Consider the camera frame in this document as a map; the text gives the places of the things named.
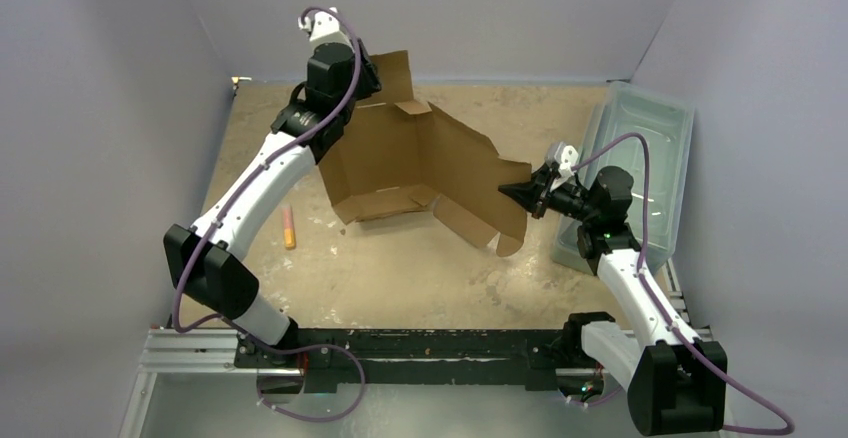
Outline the brown cardboard box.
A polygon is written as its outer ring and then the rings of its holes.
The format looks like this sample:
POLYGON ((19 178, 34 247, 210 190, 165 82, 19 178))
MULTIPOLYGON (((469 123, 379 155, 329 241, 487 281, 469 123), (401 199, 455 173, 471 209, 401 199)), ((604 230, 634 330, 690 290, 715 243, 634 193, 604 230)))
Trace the brown cardboard box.
POLYGON ((343 136, 318 168, 336 215, 364 222, 430 211, 470 244, 519 251, 527 213, 499 191, 526 182, 531 166, 501 157, 494 143, 413 93, 407 51, 376 55, 382 89, 357 102, 343 136))

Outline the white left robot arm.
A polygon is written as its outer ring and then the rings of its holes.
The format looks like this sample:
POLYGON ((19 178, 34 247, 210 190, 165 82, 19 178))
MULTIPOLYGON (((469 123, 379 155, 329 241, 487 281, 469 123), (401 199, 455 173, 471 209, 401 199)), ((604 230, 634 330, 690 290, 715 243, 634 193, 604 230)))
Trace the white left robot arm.
POLYGON ((163 238, 175 297, 188 296, 253 336, 272 366, 297 357, 298 324, 262 297, 243 260, 284 196, 343 136, 356 102, 381 88, 361 40, 315 46, 305 81, 248 167, 192 225, 174 224, 163 238))

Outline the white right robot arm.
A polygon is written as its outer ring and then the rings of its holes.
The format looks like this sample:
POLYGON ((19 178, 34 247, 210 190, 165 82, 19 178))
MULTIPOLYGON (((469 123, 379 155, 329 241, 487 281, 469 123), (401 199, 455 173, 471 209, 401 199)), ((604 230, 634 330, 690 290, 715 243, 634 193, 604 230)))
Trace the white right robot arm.
POLYGON ((552 210, 579 222, 578 248, 591 272, 612 292, 630 334, 599 314, 575 315, 561 339, 576 365, 600 363, 627 395, 631 420, 644 436, 714 432, 725 417, 727 368, 722 346, 705 341, 662 295, 628 222, 633 177, 606 166, 592 184, 563 177, 543 165, 527 182, 498 190, 533 217, 552 210))

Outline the orange marker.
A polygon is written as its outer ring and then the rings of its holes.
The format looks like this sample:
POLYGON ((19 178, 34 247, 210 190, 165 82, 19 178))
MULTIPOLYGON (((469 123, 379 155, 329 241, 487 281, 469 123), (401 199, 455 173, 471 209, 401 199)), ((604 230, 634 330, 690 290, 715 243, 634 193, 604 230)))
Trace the orange marker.
POLYGON ((297 246, 293 209, 290 205, 287 205, 283 208, 282 213, 284 246, 287 250, 293 250, 297 246))

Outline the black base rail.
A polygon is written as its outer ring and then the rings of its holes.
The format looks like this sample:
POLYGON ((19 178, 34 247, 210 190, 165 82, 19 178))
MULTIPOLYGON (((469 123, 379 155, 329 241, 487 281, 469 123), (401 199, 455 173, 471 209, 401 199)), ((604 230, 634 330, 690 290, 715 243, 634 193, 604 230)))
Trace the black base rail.
POLYGON ((578 393, 600 365, 561 329, 304 328, 294 356, 238 337, 234 364, 263 374, 303 376, 308 393, 341 384, 519 386, 578 393))

